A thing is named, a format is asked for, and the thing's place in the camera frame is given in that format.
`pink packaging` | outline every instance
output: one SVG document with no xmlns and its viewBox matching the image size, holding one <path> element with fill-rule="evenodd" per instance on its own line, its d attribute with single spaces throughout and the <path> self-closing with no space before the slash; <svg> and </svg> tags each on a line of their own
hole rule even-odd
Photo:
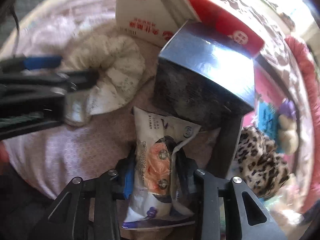
<svg viewBox="0 0 320 240">
<path fill-rule="evenodd" d="M 220 0 L 116 0 L 118 28 L 161 47 L 189 19 L 229 36 L 252 57 L 264 46 L 254 26 Z"/>
</svg>

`pink fluffy fabric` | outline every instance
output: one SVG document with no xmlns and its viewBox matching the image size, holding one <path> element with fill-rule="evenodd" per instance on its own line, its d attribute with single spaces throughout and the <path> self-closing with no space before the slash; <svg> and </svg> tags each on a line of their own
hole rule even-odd
<svg viewBox="0 0 320 240">
<path fill-rule="evenodd" d="M 302 212 L 308 210 L 313 203 L 320 198 L 320 97 L 319 87 L 316 81 L 316 74 L 313 65 L 313 59 L 310 55 L 307 45 L 295 37 L 285 38 L 293 55 L 299 65 L 301 74 L 308 93 L 309 104 L 311 108 L 312 121 L 315 136 L 315 156 L 314 167 L 311 179 L 309 194 L 305 200 Z"/>
</svg>

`wire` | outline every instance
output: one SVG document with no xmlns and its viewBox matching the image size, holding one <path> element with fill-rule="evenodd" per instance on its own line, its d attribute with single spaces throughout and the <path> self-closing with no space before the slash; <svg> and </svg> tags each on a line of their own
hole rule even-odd
<svg viewBox="0 0 320 240">
<path fill-rule="evenodd" d="M 16 36 L 16 40 L 14 42 L 14 46 L 13 46 L 13 49 L 12 49 L 12 54 L 13 54 L 13 57 L 16 57 L 16 53 L 17 53 L 17 49 L 18 49 L 18 44 L 19 44 L 19 37 L 20 37 L 20 27 L 19 27 L 19 20 L 18 20 L 18 17 L 16 15 L 16 12 L 14 10 L 14 7 L 13 5 L 9 7 L 9 10 L 14 18 L 14 21 L 16 23 L 16 28 L 17 28 L 17 36 Z"/>
</svg>

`open box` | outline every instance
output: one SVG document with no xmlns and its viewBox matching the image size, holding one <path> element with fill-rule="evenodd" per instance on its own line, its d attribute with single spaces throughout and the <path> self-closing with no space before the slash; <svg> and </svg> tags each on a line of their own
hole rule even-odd
<svg viewBox="0 0 320 240">
<path fill-rule="evenodd" d="M 243 116 L 254 109 L 253 61 L 229 37 L 188 21 L 159 54 L 153 101 L 205 130 L 221 127 L 207 170 L 223 178 L 237 150 Z"/>
</svg>

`leopard print scrunchie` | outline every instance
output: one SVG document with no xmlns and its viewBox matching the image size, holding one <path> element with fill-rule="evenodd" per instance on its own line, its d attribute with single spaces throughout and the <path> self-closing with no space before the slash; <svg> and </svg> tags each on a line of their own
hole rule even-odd
<svg viewBox="0 0 320 240">
<path fill-rule="evenodd" d="M 241 177 L 257 197 L 272 197 L 289 179 L 288 165 L 276 153 L 276 143 L 256 127 L 242 128 L 235 159 Z"/>
</svg>

